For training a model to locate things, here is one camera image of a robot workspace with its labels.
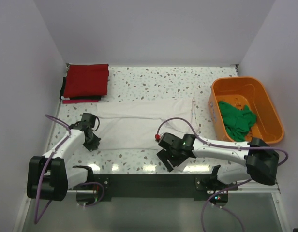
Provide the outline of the green t shirt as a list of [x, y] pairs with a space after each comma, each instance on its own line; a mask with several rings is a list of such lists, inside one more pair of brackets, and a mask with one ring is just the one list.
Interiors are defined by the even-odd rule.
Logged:
[[219, 101], [218, 106], [229, 137], [236, 142], [245, 141], [245, 136], [257, 122], [257, 115], [247, 105], [239, 110], [224, 101]]

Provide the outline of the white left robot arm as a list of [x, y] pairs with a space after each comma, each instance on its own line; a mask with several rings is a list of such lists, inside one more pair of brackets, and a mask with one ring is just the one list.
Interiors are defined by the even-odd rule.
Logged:
[[91, 113], [83, 113], [81, 120], [71, 125], [50, 115], [47, 118], [62, 125], [64, 137], [42, 156], [33, 156], [29, 161], [27, 196], [31, 199], [62, 201], [69, 189], [80, 186], [90, 189], [94, 185], [93, 170], [89, 166], [76, 165], [77, 173], [67, 170], [67, 161], [80, 147], [88, 151], [97, 150], [100, 138], [95, 135], [99, 128], [99, 118]]

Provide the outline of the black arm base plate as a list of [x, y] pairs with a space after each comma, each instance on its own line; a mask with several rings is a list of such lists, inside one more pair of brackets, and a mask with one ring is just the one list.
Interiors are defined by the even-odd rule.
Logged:
[[211, 174], [95, 174], [103, 185], [102, 201], [113, 198], [191, 198], [205, 201], [210, 194], [227, 187], [238, 190], [236, 183], [218, 183]]

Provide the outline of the orange plastic basket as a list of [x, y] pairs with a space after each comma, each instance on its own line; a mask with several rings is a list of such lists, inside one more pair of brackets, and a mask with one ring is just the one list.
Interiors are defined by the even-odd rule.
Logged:
[[265, 87], [259, 80], [253, 77], [225, 77], [215, 80], [211, 85], [208, 107], [216, 138], [234, 142], [225, 129], [218, 106], [219, 101], [224, 101], [239, 110], [246, 105], [257, 115], [256, 123], [245, 136], [246, 141], [256, 137], [269, 145], [275, 145], [283, 139], [283, 125]]

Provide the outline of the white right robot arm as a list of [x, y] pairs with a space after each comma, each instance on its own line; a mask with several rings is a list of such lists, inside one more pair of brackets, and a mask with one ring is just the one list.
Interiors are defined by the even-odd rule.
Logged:
[[253, 138], [251, 142], [232, 143], [198, 138], [194, 134], [179, 138], [164, 133], [157, 143], [161, 147], [157, 156], [169, 172], [188, 158], [213, 158], [234, 164], [233, 168], [219, 165], [213, 171], [209, 183], [216, 190], [248, 179], [267, 186], [273, 186], [276, 182], [279, 154], [258, 138]]

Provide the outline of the black folded t shirt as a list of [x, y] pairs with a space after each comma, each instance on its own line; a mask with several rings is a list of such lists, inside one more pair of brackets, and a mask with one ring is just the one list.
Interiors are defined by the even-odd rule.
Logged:
[[101, 100], [102, 96], [100, 95], [87, 95], [87, 96], [69, 96], [67, 92], [68, 88], [66, 77], [63, 77], [62, 86], [60, 89], [59, 98], [61, 100], [71, 100], [71, 99], [92, 99], [92, 100]]

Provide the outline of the white t shirt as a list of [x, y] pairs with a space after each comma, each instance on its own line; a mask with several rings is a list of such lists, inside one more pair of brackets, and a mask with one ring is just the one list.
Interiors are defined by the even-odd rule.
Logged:
[[189, 123], [199, 129], [192, 97], [98, 103], [96, 115], [101, 143], [93, 163], [100, 173], [166, 173], [154, 136], [168, 132], [182, 137], [192, 132]]

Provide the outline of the pink folded t shirt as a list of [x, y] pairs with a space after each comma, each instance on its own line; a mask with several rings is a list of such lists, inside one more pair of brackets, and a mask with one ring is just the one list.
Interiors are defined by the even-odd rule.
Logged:
[[62, 100], [63, 104], [78, 104], [78, 103], [96, 103], [99, 100], [92, 99], [71, 99], [71, 100]]

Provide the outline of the aluminium frame rail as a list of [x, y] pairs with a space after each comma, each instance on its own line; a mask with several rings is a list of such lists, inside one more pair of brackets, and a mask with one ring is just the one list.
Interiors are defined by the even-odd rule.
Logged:
[[285, 211], [283, 201], [281, 198], [281, 193], [278, 184], [274, 186], [266, 186], [256, 183], [255, 181], [250, 181], [249, 183], [240, 185], [236, 193], [266, 193], [270, 194], [273, 200], [274, 209], [277, 213], [279, 224], [283, 232], [292, 232], [287, 213]]

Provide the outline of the red folded t shirt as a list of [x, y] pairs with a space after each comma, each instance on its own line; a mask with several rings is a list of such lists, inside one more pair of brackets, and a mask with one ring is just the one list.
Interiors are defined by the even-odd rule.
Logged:
[[100, 95], [108, 92], [108, 64], [70, 65], [67, 71], [69, 96]]

